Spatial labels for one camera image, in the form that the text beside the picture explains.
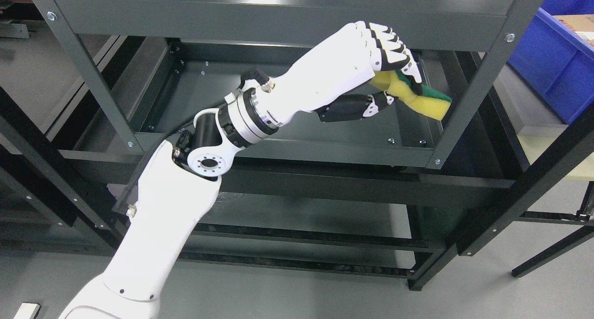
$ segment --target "bolt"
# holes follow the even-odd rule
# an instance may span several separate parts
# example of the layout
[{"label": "bolt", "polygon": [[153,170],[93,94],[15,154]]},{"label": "bolt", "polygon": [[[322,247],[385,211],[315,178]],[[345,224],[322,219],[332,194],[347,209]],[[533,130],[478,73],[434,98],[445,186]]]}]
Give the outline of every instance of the bolt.
[{"label": "bolt", "polygon": [[136,215],[136,207],[134,205],[128,204],[128,211],[126,211],[126,215],[130,218],[134,218]]},{"label": "bolt", "polygon": [[507,35],[505,35],[505,41],[506,42],[511,43],[514,40],[516,40],[516,34],[515,33],[508,33]]},{"label": "bolt", "polygon": [[58,15],[54,14],[53,12],[47,12],[47,19],[50,21],[58,20]]}]

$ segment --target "white robotic hand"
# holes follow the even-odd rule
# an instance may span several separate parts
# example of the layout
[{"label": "white robotic hand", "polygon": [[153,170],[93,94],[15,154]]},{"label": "white robotic hand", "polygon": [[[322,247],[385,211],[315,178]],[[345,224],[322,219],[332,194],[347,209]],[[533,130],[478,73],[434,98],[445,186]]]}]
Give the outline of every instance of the white robotic hand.
[{"label": "white robotic hand", "polygon": [[274,78],[272,91],[255,88],[254,99],[269,126],[280,127],[298,111],[312,112],[332,103],[373,78],[374,72],[388,70],[402,71],[420,87],[416,62],[392,29],[358,21],[342,27]]}]

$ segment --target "yellow sponge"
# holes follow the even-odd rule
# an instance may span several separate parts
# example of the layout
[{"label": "yellow sponge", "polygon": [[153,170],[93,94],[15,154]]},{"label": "yellow sponge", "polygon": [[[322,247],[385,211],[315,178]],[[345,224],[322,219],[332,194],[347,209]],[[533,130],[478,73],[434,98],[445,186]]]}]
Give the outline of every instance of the yellow sponge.
[{"label": "yellow sponge", "polygon": [[394,71],[375,72],[375,77],[371,79],[370,83],[378,89],[385,90],[393,97],[398,97],[400,101],[419,114],[442,120],[452,104],[452,99],[424,85],[424,95],[416,95],[410,89],[409,84],[404,81],[405,79],[407,78],[399,77]]}]

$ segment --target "white robotic arm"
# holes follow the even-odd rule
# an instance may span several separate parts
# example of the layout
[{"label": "white robotic arm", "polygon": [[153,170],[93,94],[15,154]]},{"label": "white robotic arm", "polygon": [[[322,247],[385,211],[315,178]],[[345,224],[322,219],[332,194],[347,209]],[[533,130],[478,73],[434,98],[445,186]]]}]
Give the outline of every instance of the white robotic arm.
[{"label": "white robotic arm", "polygon": [[[420,86],[418,67],[392,29],[359,21],[323,40],[282,76],[259,70],[242,76],[226,105],[195,116],[193,134],[185,130],[175,146],[159,145],[138,180],[136,210],[119,249],[59,318],[155,319],[165,280],[214,204],[220,176],[235,154],[288,124],[295,113],[329,105],[380,70],[401,70]],[[368,106],[374,105],[371,98]]]}]

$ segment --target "dark gray shelving unit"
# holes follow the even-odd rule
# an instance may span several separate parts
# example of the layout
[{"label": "dark gray shelving unit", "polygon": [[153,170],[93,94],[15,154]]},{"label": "dark gray shelving unit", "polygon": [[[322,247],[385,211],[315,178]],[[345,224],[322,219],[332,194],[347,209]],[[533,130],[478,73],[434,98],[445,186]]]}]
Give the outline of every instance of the dark gray shelving unit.
[{"label": "dark gray shelving unit", "polygon": [[[22,158],[30,167],[48,174],[57,193],[83,215],[84,229],[90,228],[111,248],[125,233],[125,219],[107,212],[113,197],[101,188],[127,183],[158,132],[222,99],[248,65],[281,74],[299,55],[351,21],[390,25],[420,52],[426,82],[454,99],[446,119],[428,120],[401,105],[352,124],[313,124],[315,118],[303,114],[286,130],[239,154],[221,190],[246,195],[227,208],[246,203],[262,218],[275,197],[278,204],[303,211],[314,211],[312,199],[326,199],[328,206],[360,206],[369,215],[368,210],[405,204],[410,236],[395,237],[382,229],[366,234],[348,219],[343,228],[324,223],[312,228],[318,219],[307,214],[301,215],[307,222],[293,224],[294,229],[277,221],[247,225],[240,217],[215,215],[199,224],[182,259],[398,277],[408,279],[410,289],[420,290],[453,257],[481,249],[594,150],[592,131],[585,129],[592,127],[591,110],[543,161],[528,167],[492,89],[542,0],[34,2],[101,111],[90,111],[92,120],[67,143],[30,137],[20,126],[27,122],[22,113],[2,113],[0,129],[24,149]],[[123,51],[132,53],[128,64],[120,65],[125,78],[110,84],[102,76],[81,42],[82,34],[119,35],[137,45]],[[479,59],[468,52],[486,55]],[[11,106],[7,95],[2,100]],[[394,144],[387,143],[389,138]],[[571,144],[581,150],[571,150]],[[64,163],[76,175],[60,171],[58,165]],[[85,187],[98,194],[81,195]],[[215,207],[214,214],[223,209]],[[295,213],[287,206],[282,210],[286,215],[280,220]],[[203,236],[219,240],[205,244]],[[252,250],[238,251],[245,241]],[[276,247],[278,241],[292,249]],[[365,250],[348,254],[342,247]],[[380,248],[388,251],[370,252]],[[394,250],[414,253],[414,264],[394,264],[389,257]],[[323,262],[320,251],[329,254]],[[295,255],[288,257],[288,252]],[[316,255],[308,260],[307,253]]]}]

